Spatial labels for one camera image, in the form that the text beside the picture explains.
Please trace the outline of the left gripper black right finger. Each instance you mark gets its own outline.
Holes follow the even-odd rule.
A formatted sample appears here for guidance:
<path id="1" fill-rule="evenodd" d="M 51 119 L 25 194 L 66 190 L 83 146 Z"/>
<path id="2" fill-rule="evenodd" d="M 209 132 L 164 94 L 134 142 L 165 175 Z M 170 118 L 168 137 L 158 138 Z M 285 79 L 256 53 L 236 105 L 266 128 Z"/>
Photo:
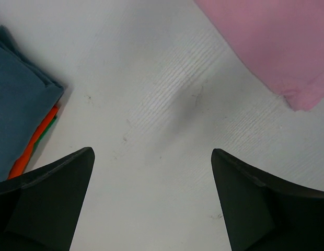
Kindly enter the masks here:
<path id="1" fill-rule="evenodd" d="M 232 250 L 324 250 L 324 191 L 214 149 L 212 171 Z"/>

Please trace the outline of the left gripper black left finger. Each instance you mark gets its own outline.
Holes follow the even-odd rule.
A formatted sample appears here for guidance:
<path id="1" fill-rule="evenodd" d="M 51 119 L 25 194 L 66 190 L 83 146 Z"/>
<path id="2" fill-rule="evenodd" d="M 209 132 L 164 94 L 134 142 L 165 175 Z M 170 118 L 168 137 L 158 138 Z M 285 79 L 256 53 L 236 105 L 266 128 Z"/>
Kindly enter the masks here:
<path id="1" fill-rule="evenodd" d="M 69 250 L 94 161 L 84 147 L 0 182 L 0 250 Z"/>

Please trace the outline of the pink t-shirt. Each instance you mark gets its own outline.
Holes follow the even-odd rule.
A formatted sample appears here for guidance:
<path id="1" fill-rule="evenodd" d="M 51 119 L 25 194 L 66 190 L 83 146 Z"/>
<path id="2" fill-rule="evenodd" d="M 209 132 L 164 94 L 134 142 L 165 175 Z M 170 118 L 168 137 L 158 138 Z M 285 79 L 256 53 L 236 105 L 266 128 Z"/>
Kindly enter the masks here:
<path id="1" fill-rule="evenodd" d="M 243 64 L 295 111 L 324 98 L 324 1 L 197 1 Z"/>

